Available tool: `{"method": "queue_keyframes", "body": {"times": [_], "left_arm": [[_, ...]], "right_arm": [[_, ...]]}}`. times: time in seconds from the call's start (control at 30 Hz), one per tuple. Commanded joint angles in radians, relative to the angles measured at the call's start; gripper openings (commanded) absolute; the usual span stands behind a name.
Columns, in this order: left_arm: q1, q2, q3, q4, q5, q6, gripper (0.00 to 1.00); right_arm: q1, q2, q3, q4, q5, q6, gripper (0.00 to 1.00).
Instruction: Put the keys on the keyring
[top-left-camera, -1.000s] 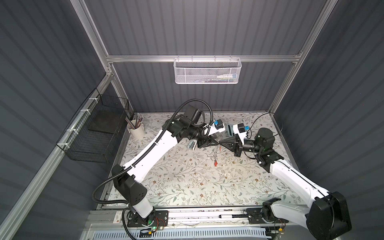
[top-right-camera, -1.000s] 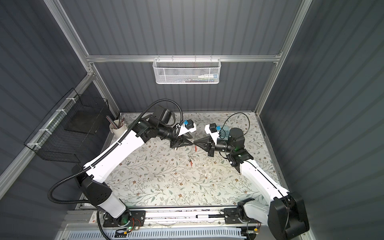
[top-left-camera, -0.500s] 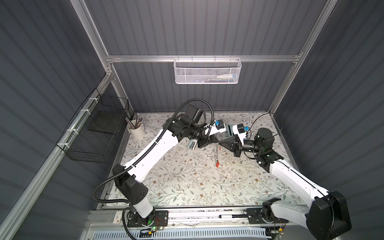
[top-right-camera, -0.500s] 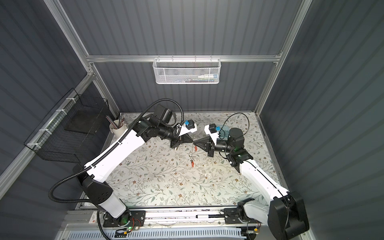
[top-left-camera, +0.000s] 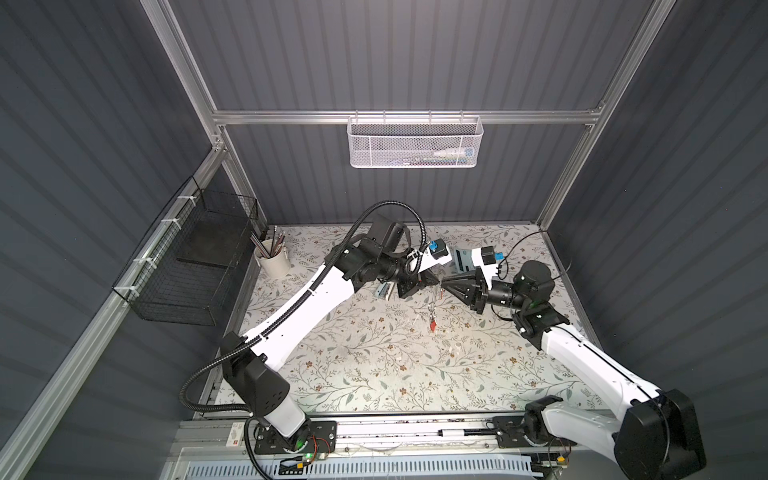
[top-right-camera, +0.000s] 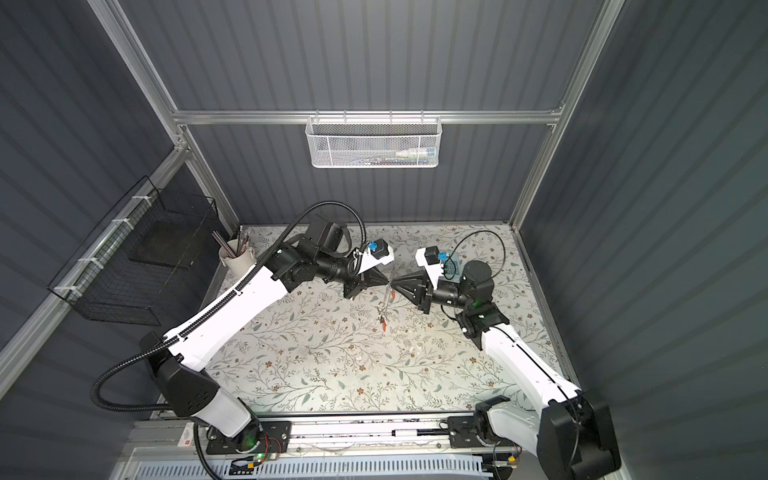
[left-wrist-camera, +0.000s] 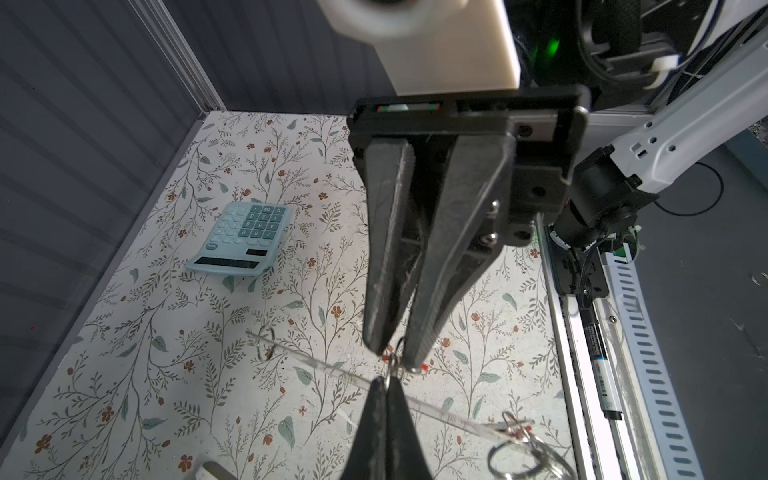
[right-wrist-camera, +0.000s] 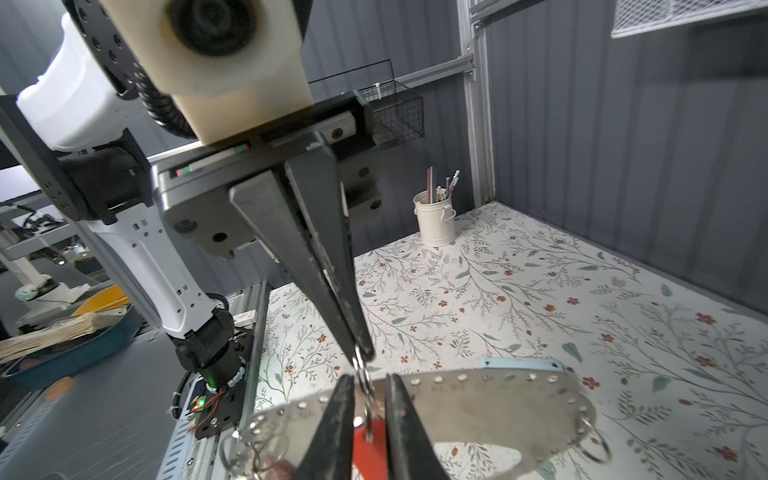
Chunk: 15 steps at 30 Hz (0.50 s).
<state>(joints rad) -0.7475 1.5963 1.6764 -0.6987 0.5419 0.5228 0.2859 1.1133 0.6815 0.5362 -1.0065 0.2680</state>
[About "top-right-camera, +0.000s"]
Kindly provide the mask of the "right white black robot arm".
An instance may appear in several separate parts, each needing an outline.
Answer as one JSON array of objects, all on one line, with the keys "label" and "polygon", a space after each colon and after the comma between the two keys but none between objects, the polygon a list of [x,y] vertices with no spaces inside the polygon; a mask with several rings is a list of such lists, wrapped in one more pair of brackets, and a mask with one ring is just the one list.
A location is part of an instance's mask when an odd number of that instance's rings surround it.
[{"label": "right white black robot arm", "polygon": [[494,303],[489,265],[468,262],[456,282],[442,279],[442,266],[395,278],[392,288],[422,312],[452,307],[455,321],[499,365],[532,404],[526,414],[503,396],[475,409],[478,435],[485,443],[513,442],[535,454],[550,479],[600,479],[621,467],[621,455],[607,402],[585,392],[542,360]]}]

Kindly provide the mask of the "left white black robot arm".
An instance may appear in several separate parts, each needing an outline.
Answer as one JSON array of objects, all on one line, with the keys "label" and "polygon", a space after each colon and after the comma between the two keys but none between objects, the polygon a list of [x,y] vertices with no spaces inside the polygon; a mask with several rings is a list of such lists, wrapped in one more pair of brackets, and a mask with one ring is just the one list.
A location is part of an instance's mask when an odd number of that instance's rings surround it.
[{"label": "left white black robot arm", "polygon": [[345,225],[314,217],[308,229],[264,253],[263,267],[252,266],[238,283],[184,324],[166,334],[172,346],[150,355],[150,375],[172,410],[215,427],[229,438],[260,428],[243,401],[214,380],[206,367],[219,349],[259,313],[302,283],[316,278],[339,282],[351,299],[362,290],[384,286],[379,268],[394,259],[383,239],[366,240],[358,251],[341,253]]}]

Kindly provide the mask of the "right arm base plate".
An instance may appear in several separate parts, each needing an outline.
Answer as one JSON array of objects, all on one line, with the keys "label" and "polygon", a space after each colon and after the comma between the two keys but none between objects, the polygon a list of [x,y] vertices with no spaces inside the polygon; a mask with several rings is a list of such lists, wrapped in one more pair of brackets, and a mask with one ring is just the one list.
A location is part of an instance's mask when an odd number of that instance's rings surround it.
[{"label": "right arm base plate", "polygon": [[478,422],[473,415],[448,417],[447,429],[453,449],[514,446],[512,441],[493,434],[487,425]]}]

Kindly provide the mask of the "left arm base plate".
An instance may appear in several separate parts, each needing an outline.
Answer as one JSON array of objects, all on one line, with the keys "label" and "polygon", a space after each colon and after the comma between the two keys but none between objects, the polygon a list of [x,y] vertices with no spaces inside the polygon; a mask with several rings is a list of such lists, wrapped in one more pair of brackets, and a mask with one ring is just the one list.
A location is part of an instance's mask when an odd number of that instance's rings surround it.
[{"label": "left arm base plate", "polygon": [[226,437],[217,429],[207,435],[208,455],[282,454],[289,446],[293,424],[289,421],[261,421],[247,426],[235,437]]}]

